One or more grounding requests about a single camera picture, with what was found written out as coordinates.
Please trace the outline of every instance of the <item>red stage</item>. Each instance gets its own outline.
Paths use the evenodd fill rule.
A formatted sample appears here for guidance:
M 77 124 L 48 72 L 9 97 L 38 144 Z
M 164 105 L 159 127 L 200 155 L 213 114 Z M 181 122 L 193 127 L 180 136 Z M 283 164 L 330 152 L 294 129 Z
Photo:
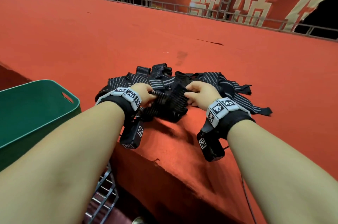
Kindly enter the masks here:
M 259 125 L 338 179 L 337 43 L 105 0 L 0 3 L 1 64 L 56 81 L 80 98 L 82 110 L 108 78 L 138 65 L 220 71 L 252 84 L 250 100 L 273 110 L 255 115 Z M 195 135 L 204 120 L 190 108 L 178 124 L 147 124 L 137 150 L 116 146 L 116 181 L 161 223 L 253 223 L 231 150 L 218 162 L 203 158 Z

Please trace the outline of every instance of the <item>forearm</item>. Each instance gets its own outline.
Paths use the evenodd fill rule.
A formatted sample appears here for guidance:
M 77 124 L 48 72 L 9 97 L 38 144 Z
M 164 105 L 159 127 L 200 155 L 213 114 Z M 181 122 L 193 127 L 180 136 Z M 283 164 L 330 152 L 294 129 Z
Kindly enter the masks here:
M 123 122 L 122 109 L 115 103 L 103 102 L 47 135 L 0 173 L 0 192 L 6 201 L 1 216 L 6 213 L 6 205 L 12 203 L 20 208 L 23 200 L 11 193 L 16 191 L 15 195 L 25 194 L 25 198 L 33 200 L 29 203 L 36 205 L 33 210 L 22 213 L 26 214 L 25 223 L 40 223 L 36 218 L 41 223 L 78 221 L 76 218 L 82 217 L 113 152 Z
M 337 182 L 314 162 L 249 120 L 227 139 L 268 223 L 338 223 Z

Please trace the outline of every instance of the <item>basket handle hole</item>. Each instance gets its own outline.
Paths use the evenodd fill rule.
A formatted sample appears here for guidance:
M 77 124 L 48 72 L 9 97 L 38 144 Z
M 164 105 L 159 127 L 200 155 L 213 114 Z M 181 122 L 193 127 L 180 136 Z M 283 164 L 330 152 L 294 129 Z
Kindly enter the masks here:
M 73 100 L 64 92 L 62 92 L 62 96 L 64 96 L 70 103 L 74 104 Z

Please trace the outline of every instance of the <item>green bin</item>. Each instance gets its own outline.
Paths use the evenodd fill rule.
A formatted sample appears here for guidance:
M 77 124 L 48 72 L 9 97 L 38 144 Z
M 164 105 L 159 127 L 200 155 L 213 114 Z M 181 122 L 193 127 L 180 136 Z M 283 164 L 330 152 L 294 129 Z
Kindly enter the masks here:
M 52 80 L 0 91 L 0 171 L 79 113 L 79 99 Z

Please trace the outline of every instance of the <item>hand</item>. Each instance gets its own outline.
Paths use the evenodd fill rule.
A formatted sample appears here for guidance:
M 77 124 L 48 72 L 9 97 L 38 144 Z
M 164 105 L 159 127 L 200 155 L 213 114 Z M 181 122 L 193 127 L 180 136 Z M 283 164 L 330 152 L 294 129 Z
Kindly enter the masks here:
M 153 88 L 149 84 L 135 83 L 131 88 L 136 91 L 141 97 L 141 107 L 150 107 L 151 103 L 156 99 L 156 96 L 149 94 Z
M 216 88 L 209 83 L 193 81 L 186 88 L 192 91 L 184 93 L 184 96 L 189 99 L 188 104 L 192 104 L 194 107 L 198 106 L 204 111 L 216 99 L 222 98 Z

